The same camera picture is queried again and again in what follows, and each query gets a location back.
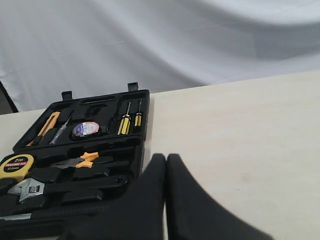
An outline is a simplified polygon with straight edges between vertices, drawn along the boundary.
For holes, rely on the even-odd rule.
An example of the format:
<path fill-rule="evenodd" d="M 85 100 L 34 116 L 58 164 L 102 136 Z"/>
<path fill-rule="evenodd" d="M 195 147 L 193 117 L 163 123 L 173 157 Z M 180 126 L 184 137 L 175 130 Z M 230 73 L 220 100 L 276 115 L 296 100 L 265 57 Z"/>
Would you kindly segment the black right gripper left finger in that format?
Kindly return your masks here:
<path fill-rule="evenodd" d="M 64 240 L 161 240 L 164 237 L 166 158 L 155 153 L 126 193 L 93 217 L 78 221 Z"/>

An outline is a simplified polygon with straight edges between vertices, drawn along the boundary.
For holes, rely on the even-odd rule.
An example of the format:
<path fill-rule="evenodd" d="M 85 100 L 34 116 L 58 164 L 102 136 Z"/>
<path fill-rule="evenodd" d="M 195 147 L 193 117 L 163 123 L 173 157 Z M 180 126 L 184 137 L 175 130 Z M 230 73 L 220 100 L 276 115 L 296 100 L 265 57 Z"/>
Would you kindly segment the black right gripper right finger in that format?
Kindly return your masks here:
<path fill-rule="evenodd" d="M 179 154 L 166 161 L 166 221 L 170 240 L 271 240 L 215 201 Z"/>

